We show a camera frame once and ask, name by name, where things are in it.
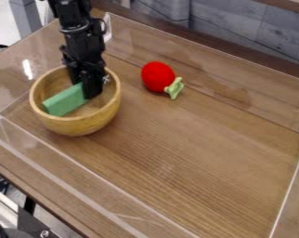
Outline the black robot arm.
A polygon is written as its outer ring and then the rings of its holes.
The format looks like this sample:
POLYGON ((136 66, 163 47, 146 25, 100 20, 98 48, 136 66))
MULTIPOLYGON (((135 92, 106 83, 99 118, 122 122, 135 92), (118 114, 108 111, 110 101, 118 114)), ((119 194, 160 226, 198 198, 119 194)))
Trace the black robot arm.
POLYGON ((91 15, 91 0, 47 0, 60 22, 64 44, 60 46, 63 64, 72 84, 82 84, 83 96, 95 98, 103 92, 107 76, 104 34, 107 24, 91 15))

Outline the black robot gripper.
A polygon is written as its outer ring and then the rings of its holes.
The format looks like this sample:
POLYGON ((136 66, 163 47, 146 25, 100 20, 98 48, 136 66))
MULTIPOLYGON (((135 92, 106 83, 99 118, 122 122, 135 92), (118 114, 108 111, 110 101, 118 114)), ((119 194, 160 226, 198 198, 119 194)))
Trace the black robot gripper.
POLYGON ((61 47, 63 63, 71 82, 74 85, 83 83, 84 97, 92 99, 103 92, 106 61, 102 54, 106 50, 107 23, 103 19, 90 19, 80 26, 61 26, 61 33, 65 39, 61 47))

